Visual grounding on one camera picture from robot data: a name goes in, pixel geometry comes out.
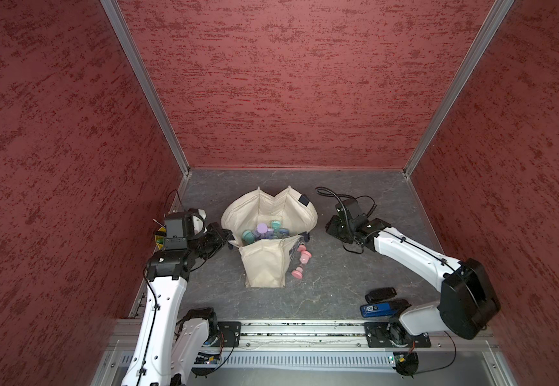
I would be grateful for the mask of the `pink hourglass pile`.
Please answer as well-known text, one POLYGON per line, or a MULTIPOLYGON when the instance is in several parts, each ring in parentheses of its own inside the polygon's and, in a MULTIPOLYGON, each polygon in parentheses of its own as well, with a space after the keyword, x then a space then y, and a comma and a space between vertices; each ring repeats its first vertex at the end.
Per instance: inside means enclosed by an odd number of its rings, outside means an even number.
POLYGON ((312 254, 309 251, 307 251, 306 249, 301 250, 299 265, 297 265, 297 267, 294 270, 292 270, 291 275, 298 280, 302 280, 304 277, 304 268, 306 265, 308 265, 311 258, 312 258, 312 254))

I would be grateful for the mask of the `purple hourglass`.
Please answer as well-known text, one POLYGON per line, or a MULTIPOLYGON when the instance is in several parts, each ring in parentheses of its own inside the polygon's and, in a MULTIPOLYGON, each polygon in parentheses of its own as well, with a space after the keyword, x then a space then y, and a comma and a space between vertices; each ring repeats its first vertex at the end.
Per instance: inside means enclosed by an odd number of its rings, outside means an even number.
POLYGON ((266 234, 269 231, 268 225, 265 223, 258 223, 256 226, 256 231, 260 235, 266 234))

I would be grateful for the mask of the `cream canvas bag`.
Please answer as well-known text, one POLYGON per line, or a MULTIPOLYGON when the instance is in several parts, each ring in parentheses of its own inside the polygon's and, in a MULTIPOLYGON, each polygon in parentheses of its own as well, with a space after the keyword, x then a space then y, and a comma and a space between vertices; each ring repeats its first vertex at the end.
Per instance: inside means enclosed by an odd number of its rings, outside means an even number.
POLYGON ((245 269, 247 288, 283 288, 292 257, 297 248, 307 242, 308 235, 316 228, 318 213, 309 198, 292 187, 276 195, 258 188, 244 194, 223 212, 221 225, 232 231, 230 244, 240 253, 245 269), (279 220, 290 237, 274 233, 270 223, 279 220), (258 223, 268 225, 269 231, 260 235, 258 223), (244 245, 242 234, 251 230, 256 242, 244 245))

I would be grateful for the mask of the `teal hourglass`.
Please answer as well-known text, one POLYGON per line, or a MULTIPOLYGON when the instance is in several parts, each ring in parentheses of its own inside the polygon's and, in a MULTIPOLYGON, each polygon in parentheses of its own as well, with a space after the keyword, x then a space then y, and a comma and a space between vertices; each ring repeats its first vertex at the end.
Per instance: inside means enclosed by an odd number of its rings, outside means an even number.
POLYGON ((283 226, 279 220, 273 220, 270 225, 274 233, 282 233, 283 226))
POLYGON ((242 241, 244 245, 253 244, 256 242, 256 236, 251 230, 246 230, 242 234, 242 241))

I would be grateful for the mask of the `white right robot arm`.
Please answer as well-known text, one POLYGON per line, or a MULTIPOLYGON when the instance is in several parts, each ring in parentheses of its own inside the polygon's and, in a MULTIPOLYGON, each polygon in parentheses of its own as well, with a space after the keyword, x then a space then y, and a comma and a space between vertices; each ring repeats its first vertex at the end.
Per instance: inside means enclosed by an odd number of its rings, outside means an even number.
POLYGON ((440 297, 395 312, 387 325, 387 339, 406 347, 414 337, 449 332, 474 339, 501 310, 485 267, 475 259, 465 262, 413 241, 381 219, 371 220, 355 198, 342 196, 326 232, 347 244, 390 257, 428 282, 440 297))

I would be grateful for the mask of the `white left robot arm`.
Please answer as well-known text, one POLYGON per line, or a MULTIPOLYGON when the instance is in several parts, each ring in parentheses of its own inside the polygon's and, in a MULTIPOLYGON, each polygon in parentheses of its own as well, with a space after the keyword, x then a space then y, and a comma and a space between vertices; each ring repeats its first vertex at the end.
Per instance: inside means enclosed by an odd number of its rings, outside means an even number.
POLYGON ((207 261, 232 238, 217 223, 190 238, 164 236, 143 270, 147 300, 133 359, 123 385, 186 385, 203 344, 215 337, 217 318, 210 309, 178 318, 196 260, 207 261))

